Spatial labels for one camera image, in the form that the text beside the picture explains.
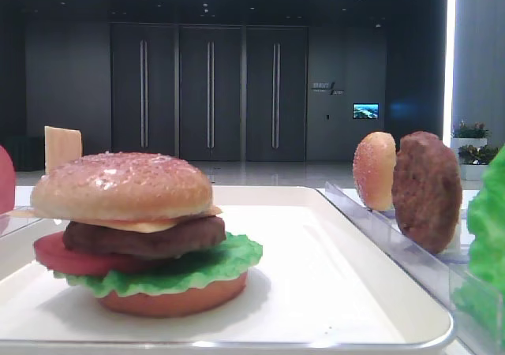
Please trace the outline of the clear left divider rail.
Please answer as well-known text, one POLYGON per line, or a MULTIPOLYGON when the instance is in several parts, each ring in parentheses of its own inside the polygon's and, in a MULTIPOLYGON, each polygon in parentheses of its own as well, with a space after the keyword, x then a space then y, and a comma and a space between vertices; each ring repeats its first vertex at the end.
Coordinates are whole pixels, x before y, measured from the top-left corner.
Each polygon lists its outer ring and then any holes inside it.
POLYGON ((38 221, 39 218, 36 218, 30 211, 10 211, 3 213, 0 218, 0 234, 3 237, 38 221))

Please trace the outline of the sesame top bun half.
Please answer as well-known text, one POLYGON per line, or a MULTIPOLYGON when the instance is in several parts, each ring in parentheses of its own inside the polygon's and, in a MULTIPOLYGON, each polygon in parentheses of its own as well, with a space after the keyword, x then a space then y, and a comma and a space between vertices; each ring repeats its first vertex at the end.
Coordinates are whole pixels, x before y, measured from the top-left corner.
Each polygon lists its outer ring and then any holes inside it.
POLYGON ((200 215, 213 206, 208 177, 169 155, 86 155, 44 175, 31 193, 41 217, 149 222, 200 215))

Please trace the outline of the dark triple door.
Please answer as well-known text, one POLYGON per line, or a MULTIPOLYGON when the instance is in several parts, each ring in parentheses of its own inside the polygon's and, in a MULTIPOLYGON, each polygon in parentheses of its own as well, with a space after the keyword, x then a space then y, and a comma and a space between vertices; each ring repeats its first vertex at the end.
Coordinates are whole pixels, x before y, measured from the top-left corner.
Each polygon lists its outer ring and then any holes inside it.
POLYGON ((110 33, 114 150, 305 159, 303 28, 113 24, 110 33))

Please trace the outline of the standing green lettuce leaf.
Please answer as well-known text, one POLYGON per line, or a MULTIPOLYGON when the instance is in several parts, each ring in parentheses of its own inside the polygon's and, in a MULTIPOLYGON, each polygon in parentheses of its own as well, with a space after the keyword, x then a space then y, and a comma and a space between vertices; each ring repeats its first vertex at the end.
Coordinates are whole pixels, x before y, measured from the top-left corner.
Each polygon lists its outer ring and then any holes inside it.
POLYGON ((504 334, 504 150, 483 174, 483 186, 469 202, 467 228, 469 272, 454 294, 454 302, 494 335, 504 334))

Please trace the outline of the cheese slice on burger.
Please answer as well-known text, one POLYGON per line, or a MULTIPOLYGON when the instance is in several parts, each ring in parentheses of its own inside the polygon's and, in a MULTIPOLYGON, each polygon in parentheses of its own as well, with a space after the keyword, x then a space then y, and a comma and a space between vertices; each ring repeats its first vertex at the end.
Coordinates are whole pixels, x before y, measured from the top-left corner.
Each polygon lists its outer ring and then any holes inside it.
POLYGON ((220 207, 212 206, 208 210, 195 215, 186 215, 176 218, 135 218, 132 220, 104 220, 107 210, 96 207, 75 207, 65 209, 66 214, 71 214, 69 217, 52 216, 48 212, 42 212, 40 209, 27 208, 24 210, 12 210, 6 212, 8 216, 14 218, 49 218, 49 219, 68 219, 69 221, 79 222, 86 225, 104 226, 115 230, 131 231, 137 233, 154 233, 170 229, 184 222, 193 221, 213 217, 221 214, 223 211, 220 207))

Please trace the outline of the lettuce leaf on burger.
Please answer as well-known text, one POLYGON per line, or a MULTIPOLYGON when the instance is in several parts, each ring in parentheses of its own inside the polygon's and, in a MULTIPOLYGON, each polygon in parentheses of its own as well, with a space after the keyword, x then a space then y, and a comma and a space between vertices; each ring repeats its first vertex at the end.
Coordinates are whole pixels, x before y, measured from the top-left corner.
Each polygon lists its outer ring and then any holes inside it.
POLYGON ((167 264, 132 274, 110 271, 103 277, 70 275, 55 271, 55 278, 70 286, 85 286, 95 297, 115 292, 120 297, 138 293, 149 296, 183 293, 191 288, 203 289, 213 282, 230 281, 256 266, 263 246, 246 235, 226 234, 226 240, 214 248, 191 252, 167 264))

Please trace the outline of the standing red tomato slice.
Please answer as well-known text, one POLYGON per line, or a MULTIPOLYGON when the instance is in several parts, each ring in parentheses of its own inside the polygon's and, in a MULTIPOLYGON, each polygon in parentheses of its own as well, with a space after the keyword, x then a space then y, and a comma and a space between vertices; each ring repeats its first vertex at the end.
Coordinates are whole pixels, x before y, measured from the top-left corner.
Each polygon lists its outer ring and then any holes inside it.
POLYGON ((14 209, 16 193, 16 174, 12 159, 3 146, 0 146, 0 212, 14 209))

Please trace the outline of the tomato slice on burger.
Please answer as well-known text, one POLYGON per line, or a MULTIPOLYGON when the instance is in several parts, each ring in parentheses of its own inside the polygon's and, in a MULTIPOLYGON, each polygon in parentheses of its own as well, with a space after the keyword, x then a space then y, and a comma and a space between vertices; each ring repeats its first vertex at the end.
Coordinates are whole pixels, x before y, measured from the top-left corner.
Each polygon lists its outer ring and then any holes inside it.
POLYGON ((52 271, 70 275, 105 276, 109 271, 134 273, 159 266, 163 260, 142 260, 122 254, 96 255, 69 250, 64 246, 64 232, 49 234, 36 240, 36 260, 52 271))

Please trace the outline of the small wall screen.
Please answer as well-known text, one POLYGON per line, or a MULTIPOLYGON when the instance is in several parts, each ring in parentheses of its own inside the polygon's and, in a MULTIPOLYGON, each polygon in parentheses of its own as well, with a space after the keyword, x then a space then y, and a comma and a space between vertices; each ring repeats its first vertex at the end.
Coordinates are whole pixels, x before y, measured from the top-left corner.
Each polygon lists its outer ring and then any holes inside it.
POLYGON ((353 119, 372 119, 379 117, 379 105, 377 103, 354 103, 353 119))

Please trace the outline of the bottom bun on burger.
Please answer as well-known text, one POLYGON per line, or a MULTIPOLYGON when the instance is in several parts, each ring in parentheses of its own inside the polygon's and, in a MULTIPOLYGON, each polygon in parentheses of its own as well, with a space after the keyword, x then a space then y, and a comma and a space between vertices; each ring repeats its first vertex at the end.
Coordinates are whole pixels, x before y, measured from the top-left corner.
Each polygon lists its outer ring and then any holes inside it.
POLYGON ((245 288, 248 272, 233 280, 215 281, 204 288, 190 288, 185 292, 151 296, 137 293, 119 297, 110 292, 98 302, 112 312, 151 318, 178 318, 206 312, 237 297, 245 288))

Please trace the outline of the standing orange cheese slice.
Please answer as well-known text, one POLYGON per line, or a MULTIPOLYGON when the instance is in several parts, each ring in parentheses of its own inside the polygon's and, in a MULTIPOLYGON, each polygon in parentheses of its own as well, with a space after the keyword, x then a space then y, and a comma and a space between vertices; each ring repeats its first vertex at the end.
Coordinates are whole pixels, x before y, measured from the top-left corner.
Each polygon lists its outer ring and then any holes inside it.
POLYGON ((81 131, 52 126, 44 127, 45 173, 82 156, 81 131))

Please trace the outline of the white flower planter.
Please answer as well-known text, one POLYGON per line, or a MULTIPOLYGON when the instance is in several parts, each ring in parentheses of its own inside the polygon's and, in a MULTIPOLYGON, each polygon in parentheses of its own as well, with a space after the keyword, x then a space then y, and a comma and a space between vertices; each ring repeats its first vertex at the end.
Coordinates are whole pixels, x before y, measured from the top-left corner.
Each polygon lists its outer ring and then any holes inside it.
POLYGON ((461 120, 453 127, 451 149, 456 154, 463 180, 478 181, 499 149, 488 144, 490 131, 484 123, 466 124, 461 120))

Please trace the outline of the standing brown meat patty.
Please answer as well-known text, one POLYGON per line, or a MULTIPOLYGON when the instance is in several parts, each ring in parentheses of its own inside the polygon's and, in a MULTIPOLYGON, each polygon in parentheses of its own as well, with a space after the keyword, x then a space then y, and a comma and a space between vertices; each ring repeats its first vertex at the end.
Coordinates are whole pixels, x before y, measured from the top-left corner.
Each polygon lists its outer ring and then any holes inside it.
POLYGON ((435 134, 417 131, 400 140, 392 202, 403 235, 431 254, 451 242, 462 204, 454 152, 435 134))

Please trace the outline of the spare top bun half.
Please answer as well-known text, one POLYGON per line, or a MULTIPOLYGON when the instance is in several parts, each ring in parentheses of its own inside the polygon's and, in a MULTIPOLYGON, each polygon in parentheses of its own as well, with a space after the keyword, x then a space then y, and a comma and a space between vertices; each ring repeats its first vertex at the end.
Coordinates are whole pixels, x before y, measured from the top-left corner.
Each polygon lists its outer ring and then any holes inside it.
POLYGON ((391 208, 395 164, 395 140, 390 133, 370 133, 358 144, 353 157, 353 179, 366 207, 375 211, 391 208))

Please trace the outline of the meat patty on burger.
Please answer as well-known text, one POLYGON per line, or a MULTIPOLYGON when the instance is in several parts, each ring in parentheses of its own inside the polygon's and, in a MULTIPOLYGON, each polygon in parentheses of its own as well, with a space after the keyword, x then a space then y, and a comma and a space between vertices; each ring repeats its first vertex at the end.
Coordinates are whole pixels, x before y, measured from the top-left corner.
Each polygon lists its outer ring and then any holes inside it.
POLYGON ((225 222, 217 216, 190 220, 149 234, 71 222, 63 234, 67 249, 152 259, 174 258, 209 249, 225 240, 225 222))

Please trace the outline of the white metal tray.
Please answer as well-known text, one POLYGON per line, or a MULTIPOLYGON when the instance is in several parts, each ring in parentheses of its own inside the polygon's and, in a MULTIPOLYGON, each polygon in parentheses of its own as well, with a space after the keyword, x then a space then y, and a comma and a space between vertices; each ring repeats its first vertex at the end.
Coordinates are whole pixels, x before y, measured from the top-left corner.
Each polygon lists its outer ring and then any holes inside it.
POLYGON ((264 249, 244 292, 182 319, 123 316, 34 260, 40 220, 1 239, 4 354, 441 354, 451 313, 369 240, 368 212, 304 187, 217 186, 227 229, 264 249))

